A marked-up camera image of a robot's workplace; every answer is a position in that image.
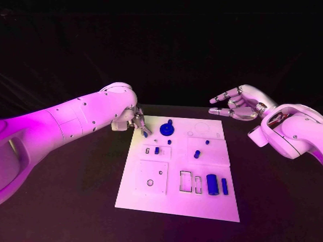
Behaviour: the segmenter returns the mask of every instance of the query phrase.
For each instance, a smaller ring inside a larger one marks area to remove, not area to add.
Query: small blue piece
[[[163,136],[170,136],[174,132],[174,127],[171,126],[171,120],[168,119],[167,123],[160,126],[160,133]]]
[[[207,188],[209,195],[216,196],[219,194],[217,178],[216,178],[216,175],[213,174],[206,175],[206,188]]]
[[[228,186],[226,186],[226,179],[222,178],[222,188],[223,188],[223,195],[228,195]]]
[[[196,150],[193,158],[197,159],[199,158],[199,150]]]

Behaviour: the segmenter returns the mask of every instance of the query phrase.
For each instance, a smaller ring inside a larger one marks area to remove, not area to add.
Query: round hole
[[[152,185],[152,180],[147,180],[147,185],[151,186]]]

